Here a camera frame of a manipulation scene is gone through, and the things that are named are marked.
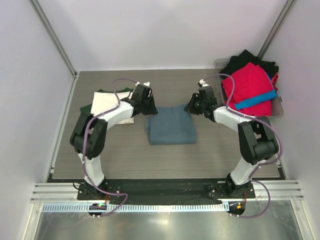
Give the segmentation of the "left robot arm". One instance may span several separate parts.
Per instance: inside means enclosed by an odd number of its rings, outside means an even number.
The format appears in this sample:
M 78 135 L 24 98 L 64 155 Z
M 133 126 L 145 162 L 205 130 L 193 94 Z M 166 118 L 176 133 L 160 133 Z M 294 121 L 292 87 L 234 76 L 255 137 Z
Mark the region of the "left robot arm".
M 97 113 L 81 113 L 70 137 L 70 144 L 78 154 L 84 172 L 84 183 L 78 192 L 90 199 L 102 199 L 105 195 L 125 196 L 124 193 L 108 193 L 102 171 L 101 153 L 105 147 L 107 130 L 119 122 L 142 114 L 156 115 L 153 91 L 149 82 L 135 84 L 135 90 L 116 103 Z

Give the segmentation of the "dark green t shirt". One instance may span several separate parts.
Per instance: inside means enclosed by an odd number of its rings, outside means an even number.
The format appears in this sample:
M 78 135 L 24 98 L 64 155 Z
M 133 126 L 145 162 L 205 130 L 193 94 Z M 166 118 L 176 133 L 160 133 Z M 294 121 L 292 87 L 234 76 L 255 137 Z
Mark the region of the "dark green t shirt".
M 117 101 L 118 101 L 118 103 L 117 103 L 117 105 L 119 104 L 119 100 L 121 100 L 121 99 L 119 99 L 119 97 L 118 97 L 118 95 L 117 95 L 117 93 L 123 93 L 123 92 L 125 92 L 125 90 L 130 90 L 131 92 L 133 91 L 132 89 L 130 89 L 130 88 L 124 88 L 124 89 L 122 89 L 122 90 L 118 90 L 118 91 L 116 91 L 116 98 L 117 98 Z M 99 89 L 98 91 L 96 91 L 96 92 L 98 92 L 98 93 L 114 93 L 113 91 L 112 92 L 107 92 L 107 91 L 104 91 L 104 90 L 102 90 L 102 89 Z M 81 113 L 89 113 L 90 114 L 90 110 L 91 110 L 91 107 L 92 107 L 92 103 L 90 103 L 90 104 L 88 104 L 88 105 L 86 105 L 86 106 L 83 106 L 83 107 L 81 107 L 80 108 L 80 112 Z

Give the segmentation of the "grey blue t shirt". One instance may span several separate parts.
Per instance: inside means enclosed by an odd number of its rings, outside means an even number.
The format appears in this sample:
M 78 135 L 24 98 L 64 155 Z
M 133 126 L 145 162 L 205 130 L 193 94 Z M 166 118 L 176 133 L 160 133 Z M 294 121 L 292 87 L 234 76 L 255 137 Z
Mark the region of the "grey blue t shirt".
M 151 145 L 184 145 L 197 142 L 194 123 L 185 107 L 185 104 L 159 106 L 158 114 L 146 119 L 145 130 Z

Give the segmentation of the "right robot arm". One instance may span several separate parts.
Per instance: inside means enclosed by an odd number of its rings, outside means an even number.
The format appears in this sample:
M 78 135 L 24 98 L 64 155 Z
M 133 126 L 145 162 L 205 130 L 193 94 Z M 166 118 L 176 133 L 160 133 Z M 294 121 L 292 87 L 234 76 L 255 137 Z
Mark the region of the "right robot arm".
M 243 115 L 224 104 L 218 104 L 210 85 L 198 85 L 198 92 L 192 94 L 184 110 L 193 115 L 203 115 L 238 133 L 241 158 L 225 178 L 226 194 L 236 198 L 248 187 L 256 168 L 279 152 L 276 134 L 268 117 Z

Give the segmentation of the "white t shirt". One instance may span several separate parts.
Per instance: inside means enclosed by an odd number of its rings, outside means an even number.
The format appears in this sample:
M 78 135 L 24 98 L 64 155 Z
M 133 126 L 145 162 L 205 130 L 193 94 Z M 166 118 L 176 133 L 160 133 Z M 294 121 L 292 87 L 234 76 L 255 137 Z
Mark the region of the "white t shirt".
M 118 92 L 117 96 L 119 99 L 127 98 L 132 96 L 132 92 L 130 90 L 125 90 L 125 92 Z M 93 101 L 92 101 L 92 106 L 90 113 L 97 115 L 101 112 L 105 112 L 108 109 L 114 108 L 118 104 L 118 100 L 116 95 L 111 92 L 95 92 L 93 95 Z M 124 124 L 133 124 L 134 123 L 134 118 L 127 118 L 119 123 L 117 125 L 124 125 Z

